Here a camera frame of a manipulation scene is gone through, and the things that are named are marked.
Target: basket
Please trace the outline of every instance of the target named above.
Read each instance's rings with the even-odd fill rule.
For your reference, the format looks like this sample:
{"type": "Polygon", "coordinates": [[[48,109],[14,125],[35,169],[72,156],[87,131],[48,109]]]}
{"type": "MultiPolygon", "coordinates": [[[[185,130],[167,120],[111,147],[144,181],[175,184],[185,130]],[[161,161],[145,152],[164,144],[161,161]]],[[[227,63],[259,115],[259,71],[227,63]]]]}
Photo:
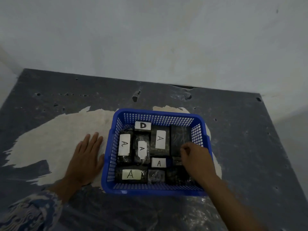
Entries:
{"type": "Polygon", "coordinates": [[[204,120],[199,115],[140,109],[119,109],[113,115],[106,146],[105,165],[101,179],[101,185],[105,192],[129,195],[206,196],[205,191],[197,186],[175,186],[165,183],[153,185],[124,184],[114,182],[120,131],[134,127],[135,121],[151,122],[152,125],[158,126],[189,126],[192,131],[192,142],[208,148],[212,157],[210,138],[206,134],[204,120]]]}

